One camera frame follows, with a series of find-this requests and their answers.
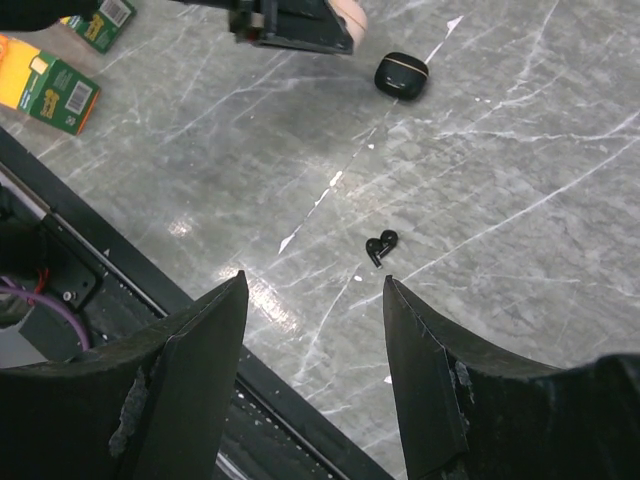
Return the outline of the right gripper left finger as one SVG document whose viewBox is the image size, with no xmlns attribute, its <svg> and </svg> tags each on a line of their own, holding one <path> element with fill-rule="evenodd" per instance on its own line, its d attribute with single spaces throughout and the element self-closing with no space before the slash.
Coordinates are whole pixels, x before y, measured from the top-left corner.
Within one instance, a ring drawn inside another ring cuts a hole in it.
<svg viewBox="0 0 640 480">
<path fill-rule="evenodd" d="M 238 273 L 71 361 L 3 370 L 2 477 L 212 478 L 247 309 Z"/>
</svg>

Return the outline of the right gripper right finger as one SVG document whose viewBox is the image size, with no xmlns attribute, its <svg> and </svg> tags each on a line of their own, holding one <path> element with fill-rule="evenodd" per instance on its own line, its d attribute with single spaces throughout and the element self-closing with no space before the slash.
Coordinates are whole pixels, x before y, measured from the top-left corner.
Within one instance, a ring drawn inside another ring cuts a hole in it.
<svg viewBox="0 0 640 480">
<path fill-rule="evenodd" d="M 635 479 L 639 358 L 558 369 L 383 289 L 386 350 L 412 479 Z"/>
</svg>

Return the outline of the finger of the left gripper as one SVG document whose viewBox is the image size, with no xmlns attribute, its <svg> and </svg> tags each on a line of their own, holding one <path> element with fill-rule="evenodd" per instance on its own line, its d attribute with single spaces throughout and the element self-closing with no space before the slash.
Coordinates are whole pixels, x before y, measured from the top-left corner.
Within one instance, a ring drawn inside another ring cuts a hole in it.
<svg viewBox="0 0 640 480">
<path fill-rule="evenodd" d="M 238 42 L 322 54 L 354 53 L 347 22 L 328 1 L 234 1 L 229 30 Z"/>
</svg>

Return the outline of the beige earbud charging case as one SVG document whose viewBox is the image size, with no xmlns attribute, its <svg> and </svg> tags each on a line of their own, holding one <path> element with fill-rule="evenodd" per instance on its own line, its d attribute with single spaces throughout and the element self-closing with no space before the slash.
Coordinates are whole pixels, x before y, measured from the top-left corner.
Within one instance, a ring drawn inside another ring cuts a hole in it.
<svg viewBox="0 0 640 480">
<path fill-rule="evenodd" d="M 364 39 L 368 20 L 362 6 L 355 0 L 330 0 L 329 4 L 336 14 L 345 21 L 347 31 L 357 49 Z"/>
</svg>

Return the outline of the black earbud charging case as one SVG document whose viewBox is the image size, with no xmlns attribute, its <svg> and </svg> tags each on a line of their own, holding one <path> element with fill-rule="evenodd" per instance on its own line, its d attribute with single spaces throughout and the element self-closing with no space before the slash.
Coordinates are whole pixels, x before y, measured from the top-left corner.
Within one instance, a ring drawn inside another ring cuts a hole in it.
<svg viewBox="0 0 640 480">
<path fill-rule="evenodd" d="M 390 52 L 380 61 L 374 84 L 382 93 L 401 101 L 418 99 L 427 84 L 429 69 L 424 61 L 402 52 Z"/>
</svg>

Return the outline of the black earbuds pair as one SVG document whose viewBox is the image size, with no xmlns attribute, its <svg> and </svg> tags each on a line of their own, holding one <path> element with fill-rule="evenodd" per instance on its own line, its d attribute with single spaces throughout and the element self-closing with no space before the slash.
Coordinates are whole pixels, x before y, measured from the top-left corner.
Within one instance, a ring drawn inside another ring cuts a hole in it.
<svg viewBox="0 0 640 480">
<path fill-rule="evenodd" d="M 382 258 L 397 246 L 398 240 L 396 231 L 384 230 L 378 238 L 369 238 L 366 241 L 366 253 L 377 269 L 382 267 Z"/>
</svg>

